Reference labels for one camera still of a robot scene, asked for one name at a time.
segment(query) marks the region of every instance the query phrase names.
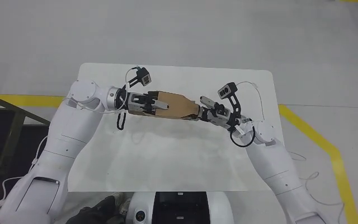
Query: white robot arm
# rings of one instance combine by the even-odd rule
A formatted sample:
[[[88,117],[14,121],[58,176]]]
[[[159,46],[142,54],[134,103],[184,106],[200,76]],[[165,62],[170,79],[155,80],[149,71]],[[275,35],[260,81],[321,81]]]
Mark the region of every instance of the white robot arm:
[[[0,223],[52,223],[67,196],[67,177],[76,156],[95,133],[106,110],[114,110],[107,95],[92,81],[77,81],[49,128],[48,140],[36,165],[9,193],[0,210]],[[75,101],[97,111],[77,109]]]
[[[130,86],[138,82],[145,86],[151,82],[145,68],[132,69],[138,71],[136,78],[129,81]],[[241,117],[234,83],[218,91],[221,99],[230,100],[233,113],[205,96],[200,101],[208,108],[183,100],[176,94],[152,92],[142,95],[128,93],[125,89],[126,86],[101,88],[86,80],[77,80],[71,86],[51,121],[47,144],[40,158],[16,183],[0,209],[0,223],[53,223],[64,205],[68,192],[67,178],[74,160],[93,137],[103,114],[125,109],[138,115],[174,118],[173,114],[158,112],[173,110],[170,100],[160,101],[161,97],[171,96],[173,101],[182,102],[188,111],[175,118],[203,120],[221,126],[230,132],[231,139],[232,136],[239,137],[246,144],[254,168],[275,193],[288,224],[329,224],[299,181],[291,157],[275,138],[273,127],[266,121],[253,122],[250,118]]]

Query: yellow tape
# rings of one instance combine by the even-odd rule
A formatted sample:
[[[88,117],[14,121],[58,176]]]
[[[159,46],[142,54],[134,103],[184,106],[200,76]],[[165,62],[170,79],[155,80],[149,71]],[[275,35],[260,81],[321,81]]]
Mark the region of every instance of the yellow tape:
[[[43,106],[54,108],[57,108],[61,104],[63,98],[64,96],[0,95],[0,99],[16,106]],[[281,116],[286,118],[292,125],[296,126],[308,138],[328,153],[331,158],[332,169],[336,177],[338,190],[340,191],[341,199],[345,204],[347,223],[358,223],[358,214],[353,194],[339,149],[327,141],[322,135],[316,132],[311,126],[309,126],[309,124],[299,118],[285,105],[279,105],[279,111]]]
[[[0,95],[0,99],[16,106],[58,108],[64,96]]]
[[[332,169],[336,177],[337,187],[340,196],[345,204],[345,214],[348,224],[358,223],[358,214],[354,204],[353,194],[343,164],[343,159],[338,148],[327,141],[322,135],[316,132],[309,124],[294,114],[287,106],[279,105],[280,115],[296,126],[309,139],[321,147],[331,158]]]

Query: gray floor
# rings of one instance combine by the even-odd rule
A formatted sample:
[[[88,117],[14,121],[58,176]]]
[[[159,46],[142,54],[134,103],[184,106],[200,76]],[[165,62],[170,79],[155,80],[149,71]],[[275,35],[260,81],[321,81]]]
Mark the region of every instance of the gray floor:
[[[357,41],[358,3],[5,0],[0,94],[66,95],[84,62],[269,70],[278,103],[295,105],[293,112],[340,149],[358,204]],[[55,112],[30,110],[49,119]],[[286,147],[308,158],[297,164],[302,177],[321,172],[312,193],[339,201],[327,154],[285,119],[282,129]],[[337,217],[340,208],[322,210]]]

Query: wire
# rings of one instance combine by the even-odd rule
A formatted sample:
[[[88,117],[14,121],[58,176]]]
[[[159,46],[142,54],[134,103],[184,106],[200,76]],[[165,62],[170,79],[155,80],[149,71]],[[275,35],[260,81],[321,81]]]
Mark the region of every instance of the wire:
[[[257,85],[256,85],[255,83],[252,83],[252,82],[249,82],[249,81],[242,81],[242,82],[239,82],[238,84],[236,84],[236,86],[238,86],[238,85],[240,85],[240,84],[242,84],[242,83],[249,83],[249,84],[251,84],[251,86],[253,86],[253,87],[255,88],[255,90],[257,91],[258,96],[260,97],[262,118],[263,118],[263,120],[264,120],[264,119],[265,119],[265,116],[264,116],[264,114],[263,114],[262,98],[261,98],[261,94],[260,94],[260,92],[259,92],[259,90],[258,90]]]
[[[298,154],[298,153],[295,153],[295,152],[289,152],[289,153],[292,153],[292,154],[294,154],[294,155],[297,155],[297,156],[299,156],[299,157],[301,157],[302,158],[302,160],[300,160],[300,159],[298,159],[298,158],[292,158],[292,160],[296,160],[296,161],[306,161],[307,160],[307,158],[306,157],[304,157],[304,156],[302,156],[302,155],[300,155],[300,154]]]
[[[23,178],[23,176],[18,176],[18,177],[15,177],[15,178],[8,178],[6,180],[4,180],[2,182],[2,189],[4,191],[4,196],[2,197],[1,201],[5,200],[6,198],[6,188],[5,188],[5,182],[7,182],[8,180],[14,180],[14,179],[20,179],[20,178]]]
[[[124,105],[125,105],[125,101],[127,100],[127,97],[128,97],[128,91],[129,91],[129,88],[130,88],[130,85],[129,83],[127,82],[127,76],[128,76],[128,73],[131,71],[131,70],[134,70],[134,69],[137,69],[137,67],[134,67],[134,68],[131,68],[129,69],[126,74],[125,74],[125,86],[126,86],[126,93],[125,93],[125,99],[123,100],[122,97],[120,97],[121,101],[123,102],[122,105],[117,109],[117,110],[113,110],[113,111],[104,111],[104,112],[100,112],[100,111],[97,111],[97,110],[93,110],[91,108],[88,108],[86,106],[84,106],[83,104],[73,100],[72,98],[68,98],[68,97],[65,97],[63,100],[70,100],[72,102],[74,102],[75,104],[77,104],[80,108],[82,109],[86,109],[86,110],[90,110],[92,112],[96,112],[96,113],[99,113],[99,114],[114,114],[114,113],[117,113],[118,111],[120,111]]]
[[[300,157],[302,157],[302,158],[305,159],[305,160],[298,160],[298,159],[292,158],[293,160],[306,161],[306,157],[304,157],[304,156],[302,156],[302,155],[300,155],[300,154],[298,154],[298,153],[295,153],[295,152],[289,152],[289,153],[295,154],[295,155],[300,156]],[[344,210],[344,208],[345,208],[344,202],[337,202],[337,203],[332,203],[332,204],[324,203],[324,202],[321,202],[321,201],[317,200],[317,199],[309,192],[309,190],[308,190],[308,187],[307,187],[308,181],[314,180],[314,179],[316,179],[318,176],[319,176],[319,172],[316,171],[316,172],[312,173],[311,175],[309,175],[308,178],[299,178],[299,179],[305,180],[304,187],[306,188],[306,191],[308,192],[308,194],[310,195],[310,197],[311,197],[315,202],[317,202],[318,204],[322,204],[322,205],[324,205],[324,206],[339,206],[339,205],[342,205],[342,208],[341,208],[340,213],[339,213],[339,215],[338,215],[338,224],[340,224],[340,223],[341,223],[341,222],[340,222],[340,219],[341,219],[343,210]]]
[[[255,139],[255,136],[256,136],[256,134],[255,134],[255,127],[252,126],[252,131],[253,131],[252,139],[251,139],[251,141],[250,141],[248,144],[242,146],[242,145],[240,145],[240,144],[237,144],[237,143],[234,141],[234,139],[233,139],[233,132],[234,132],[234,131],[235,131],[235,129],[230,132],[230,139],[231,139],[231,141],[232,141],[236,146],[238,146],[238,147],[240,147],[240,148],[245,148],[245,147],[248,147],[249,145],[251,145],[252,142],[253,142],[253,140]]]
[[[36,164],[37,161],[38,161],[39,151],[40,151],[41,145],[43,144],[43,142],[45,141],[45,139],[47,139],[47,136],[45,136],[45,137],[41,140],[39,146],[37,147],[36,156],[35,156],[34,160],[33,160],[32,163],[31,163],[29,172],[30,172],[30,170],[32,170],[32,168],[35,166],[35,164]]]

